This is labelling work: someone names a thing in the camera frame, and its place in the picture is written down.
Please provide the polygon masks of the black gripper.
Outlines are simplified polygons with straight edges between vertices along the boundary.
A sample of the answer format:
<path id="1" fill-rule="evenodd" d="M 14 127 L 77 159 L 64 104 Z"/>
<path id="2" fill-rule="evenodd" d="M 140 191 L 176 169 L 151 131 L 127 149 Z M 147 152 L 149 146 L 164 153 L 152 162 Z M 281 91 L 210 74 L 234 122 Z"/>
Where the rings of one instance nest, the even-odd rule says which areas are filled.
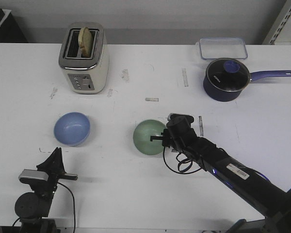
<path id="1" fill-rule="evenodd" d="M 176 151 L 183 151 L 198 139 L 191 123 L 183 116 L 168 121 L 166 127 L 162 136 L 151 136 L 150 141 L 161 140 L 164 147 L 172 146 Z"/>
<path id="2" fill-rule="evenodd" d="M 38 170 L 56 170 L 59 168 L 61 170 L 61 173 L 47 173 L 49 175 L 47 182 L 34 182 L 30 184 L 32 190 L 38 196 L 48 201 L 53 199 L 60 179 L 72 181 L 78 179 L 78 175 L 66 173 L 63 163 L 62 148 L 59 147 L 57 147 L 44 162 L 36 167 Z"/>

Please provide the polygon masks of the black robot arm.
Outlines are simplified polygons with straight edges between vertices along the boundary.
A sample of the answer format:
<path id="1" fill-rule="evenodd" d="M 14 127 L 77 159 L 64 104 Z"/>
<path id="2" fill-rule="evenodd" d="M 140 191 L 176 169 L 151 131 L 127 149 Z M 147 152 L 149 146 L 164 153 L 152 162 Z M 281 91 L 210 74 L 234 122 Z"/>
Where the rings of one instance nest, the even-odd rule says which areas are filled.
<path id="1" fill-rule="evenodd" d="M 22 194 L 15 203 L 15 213 L 21 223 L 20 233 L 59 233 L 54 219 L 48 218 L 59 180 L 76 181 L 76 174 L 68 174 L 63 164 L 62 149 L 57 147 L 36 170 L 24 169 L 19 181 L 28 184 L 31 192 Z"/>
<path id="2" fill-rule="evenodd" d="M 228 229 L 229 233 L 291 233 L 291 189 L 284 192 L 222 148 L 197 136 L 191 127 L 193 121 L 190 115 L 171 114 L 166 129 L 150 140 L 161 140 L 163 147 L 184 154 L 264 216 L 254 221 L 240 219 Z"/>

